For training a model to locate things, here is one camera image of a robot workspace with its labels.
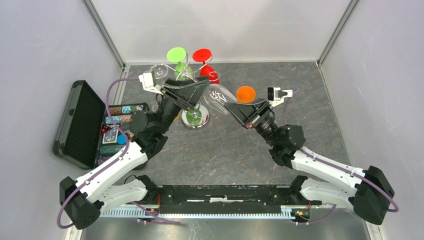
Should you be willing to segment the orange wine glass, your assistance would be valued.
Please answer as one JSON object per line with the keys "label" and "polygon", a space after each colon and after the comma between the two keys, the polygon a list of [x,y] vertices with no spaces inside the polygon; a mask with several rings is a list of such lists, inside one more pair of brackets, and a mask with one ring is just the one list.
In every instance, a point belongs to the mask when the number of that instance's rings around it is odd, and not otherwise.
{"label": "orange wine glass", "polygon": [[241,86],[236,91],[236,99],[238,103],[252,103],[256,98],[256,91],[251,86]]}

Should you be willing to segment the clear wine glass front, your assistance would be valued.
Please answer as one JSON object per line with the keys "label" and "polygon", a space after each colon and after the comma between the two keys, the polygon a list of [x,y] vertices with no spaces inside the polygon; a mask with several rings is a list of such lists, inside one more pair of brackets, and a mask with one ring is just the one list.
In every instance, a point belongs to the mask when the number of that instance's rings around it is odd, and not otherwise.
{"label": "clear wine glass front", "polygon": [[210,84],[203,94],[203,100],[210,108],[224,115],[229,114],[225,104],[237,102],[236,97],[220,84]]}

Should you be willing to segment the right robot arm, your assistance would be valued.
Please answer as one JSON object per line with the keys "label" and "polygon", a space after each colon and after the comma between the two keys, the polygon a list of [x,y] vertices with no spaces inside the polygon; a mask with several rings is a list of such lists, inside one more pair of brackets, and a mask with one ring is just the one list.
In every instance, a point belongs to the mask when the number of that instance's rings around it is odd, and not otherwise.
{"label": "right robot arm", "polygon": [[394,201],[395,191],[380,168],[342,164],[305,147],[302,126],[277,126],[268,100],[227,102],[224,107],[242,127],[256,130],[270,146],[268,152],[277,165],[321,179],[300,176],[299,182],[288,191],[293,203],[309,200],[345,207],[374,225],[381,225],[387,213],[400,210]]}

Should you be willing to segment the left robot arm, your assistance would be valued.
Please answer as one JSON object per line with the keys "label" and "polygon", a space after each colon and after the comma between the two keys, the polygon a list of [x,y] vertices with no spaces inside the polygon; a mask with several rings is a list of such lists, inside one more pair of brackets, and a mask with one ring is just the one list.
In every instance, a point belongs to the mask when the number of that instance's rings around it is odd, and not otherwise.
{"label": "left robot arm", "polygon": [[134,168],[145,164],[157,155],[168,141],[166,135],[177,115],[183,110],[192,110],[210,85],[206,77],[177,81],[168,79],[157,84],[152,73],[136,78],[147,92],[161,95],[156,111],[137,111],[131,118],[130,130],[133,139],[126,139],[124,148],[105,163],[90,172],[72,179],[64,178],[59,184],[60,209],[56,225],[60,229],[63,214],[70,219],[70,226],[79,230],[93,224],[102,213],[126,203],[143,201],[153,203],[157,190],[135,179],[123,185],[115,182]]}

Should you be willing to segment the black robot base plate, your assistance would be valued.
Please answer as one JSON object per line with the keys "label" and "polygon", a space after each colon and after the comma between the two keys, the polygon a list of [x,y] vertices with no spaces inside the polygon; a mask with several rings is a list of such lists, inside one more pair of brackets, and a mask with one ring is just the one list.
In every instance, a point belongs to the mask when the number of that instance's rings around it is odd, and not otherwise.
{"label": "black robot base plate", "polygon": [[277,214],[281,206],[320,206],[288,185],[162,185],[141,200],[164,214]]}

